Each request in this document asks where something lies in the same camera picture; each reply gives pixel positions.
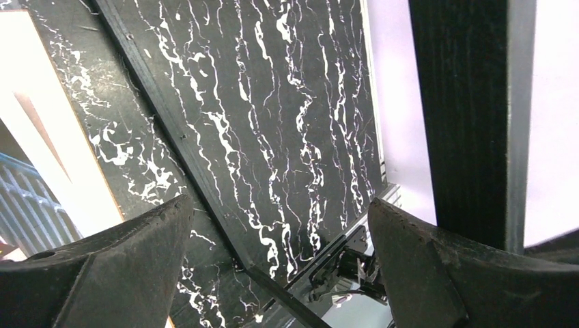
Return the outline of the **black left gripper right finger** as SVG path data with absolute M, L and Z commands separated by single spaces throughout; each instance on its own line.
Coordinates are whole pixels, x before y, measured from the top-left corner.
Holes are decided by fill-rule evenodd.
M 369 231 L 398 327 L 577 327 L 578 233 L 517 255 L 376 198 Z

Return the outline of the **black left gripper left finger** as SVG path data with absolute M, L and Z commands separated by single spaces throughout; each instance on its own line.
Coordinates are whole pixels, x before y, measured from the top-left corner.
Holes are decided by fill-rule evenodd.
M 179 195 L 56 249 L 1 262 L 2 327 L 164 327 L 190 238 Z

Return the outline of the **cat photo print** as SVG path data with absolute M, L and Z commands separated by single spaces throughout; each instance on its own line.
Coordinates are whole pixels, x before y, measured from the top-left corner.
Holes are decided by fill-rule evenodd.
M 1 123 L 1 242 L 29 257 L 80 239 L 65 208 Z

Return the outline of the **black picture frame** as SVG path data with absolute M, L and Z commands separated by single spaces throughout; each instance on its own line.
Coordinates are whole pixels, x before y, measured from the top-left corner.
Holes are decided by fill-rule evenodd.
M 328 327 L 317 314 L 301 303 L 284 287 L 265 274 L 250 257 L 244 243 L 235 233 L 228 221 L 229 213 L 221 208 L 218 196 L 213 193 L 213 184 L 206 176 L 207 169 L 199 164 L 199 155 L 188 147 L 188 135 L 180 126 L 180 118 L 172 113 L 167 101 L 155 81 L 154 75 L 143 59 L 134 38 L 122 21 L 117 8 L 112 1 L 92 1 L 99 11 L 102 24 L 106 27 L 110 39 L 114 42 L 117 51 L 121 54 L 131 79 L 139 86 L 142 96 L 146 99 L 150 109 L 163 126 L 164 133 L 179 157 L 181 166 L 186 172 L 189 181 L 202 200 L 209 217 L 218 226 L 221 238 L 227 250 L 240 268 L 260 288 L 265 290 L 278 304 L 282 305 L 295 319 L 305 327 Z

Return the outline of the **white mat board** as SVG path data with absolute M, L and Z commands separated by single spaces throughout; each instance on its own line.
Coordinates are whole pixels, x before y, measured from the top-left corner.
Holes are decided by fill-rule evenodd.
M 31 15 L 1 13 L 1 123 L 14 136 L 82 238 L 124 218 Z M 1 242 L 1 258 L 28 258 Z

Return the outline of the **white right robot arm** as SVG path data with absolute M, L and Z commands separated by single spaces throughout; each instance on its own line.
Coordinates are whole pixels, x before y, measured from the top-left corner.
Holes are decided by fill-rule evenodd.
M 436 222 L 522 254 L 537 4 L 409 8 Z

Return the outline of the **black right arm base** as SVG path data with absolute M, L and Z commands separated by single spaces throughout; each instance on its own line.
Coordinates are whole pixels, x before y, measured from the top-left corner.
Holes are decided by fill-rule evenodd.
M 364 295 L 382 305 L 388 304 L 375 254 L 367 255 L 369 232 L 360 225 L 342 235 L 321 257 L 309 275 L 308 301 L 332 299 L 334 303 L 350 295 Z

